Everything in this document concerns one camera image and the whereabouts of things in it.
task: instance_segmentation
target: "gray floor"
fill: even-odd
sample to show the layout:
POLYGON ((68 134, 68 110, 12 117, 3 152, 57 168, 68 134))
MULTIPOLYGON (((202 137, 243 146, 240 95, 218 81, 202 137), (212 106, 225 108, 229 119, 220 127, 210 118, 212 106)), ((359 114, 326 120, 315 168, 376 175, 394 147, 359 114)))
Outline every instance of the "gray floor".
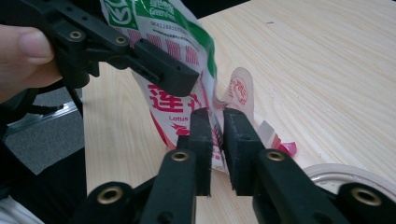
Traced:
MULTIPOLYGON (((35 105, 62 105, 70 102, 65 88, 40 94, 35 105)), ((7 136, 6 144, 34 173, 84 147, 81 115, 76 111, 19 133, 7 136)))

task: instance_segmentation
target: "human hand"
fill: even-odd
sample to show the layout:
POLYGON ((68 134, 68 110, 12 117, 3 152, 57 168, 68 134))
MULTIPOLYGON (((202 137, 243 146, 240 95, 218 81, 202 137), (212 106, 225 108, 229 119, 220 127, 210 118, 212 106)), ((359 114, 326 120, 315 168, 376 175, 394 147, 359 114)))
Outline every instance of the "human hand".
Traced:
POLYGON ((53 49, 41 31, 0 25, 0 103, 61 78, 53 49))

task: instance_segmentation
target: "green label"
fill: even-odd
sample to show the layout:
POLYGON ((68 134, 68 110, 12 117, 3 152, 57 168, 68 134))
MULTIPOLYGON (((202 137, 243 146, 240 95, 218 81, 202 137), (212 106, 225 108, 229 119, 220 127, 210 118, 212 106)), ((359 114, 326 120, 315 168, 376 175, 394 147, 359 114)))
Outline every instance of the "green label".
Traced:
POLYGON ((202 45, 208 56, 207 67, 213 77, 217 73, 214 61, 215 44, 212 37, 195 23, 188 21, 168 0, 134 0, 138 16, 170 21, 183 27, 202 45))
POLYGON ((103 0, 110 25, 138 29, 131 0, 103 0))

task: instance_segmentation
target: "light wood surface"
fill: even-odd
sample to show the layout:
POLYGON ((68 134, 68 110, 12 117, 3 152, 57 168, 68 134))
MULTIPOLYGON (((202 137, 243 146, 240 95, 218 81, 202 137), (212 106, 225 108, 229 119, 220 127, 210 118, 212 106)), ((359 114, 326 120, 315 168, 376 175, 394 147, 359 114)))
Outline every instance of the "light wood surface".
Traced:
MULTIPOLYGON (((216 43, 218 94, 232 71, 254 79, 255 120, 295 141, 302 168, 353 165, 396 184, 396 3, 253 0, 201 19, 216 43)), ((131 71, 101 65, 83 90, 88 191, 133 187, 157 174, 167 149, 131 71)), ((197 223, 255 223, 250 198, 213 172, 197 223)))

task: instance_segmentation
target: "wood grain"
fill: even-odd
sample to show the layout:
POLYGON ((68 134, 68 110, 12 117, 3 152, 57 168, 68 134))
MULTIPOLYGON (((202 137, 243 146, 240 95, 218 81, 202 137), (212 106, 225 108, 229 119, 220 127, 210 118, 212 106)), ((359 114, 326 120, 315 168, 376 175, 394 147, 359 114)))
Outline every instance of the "wood grain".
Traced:
MULTIPOLYGON (((353 165, 396 183, 396 4, 389 0, 253 0, 201 19, 216 43, 218 95, 232 71, 253 76, 255 120, 267 120, 294 159, 353 165)), ((88 191, 137 186, 167 151, 130 70, 101 65, 83 90, 88 191)), ((251 199, 212 174, 197 223, 254 223, 251 199)))

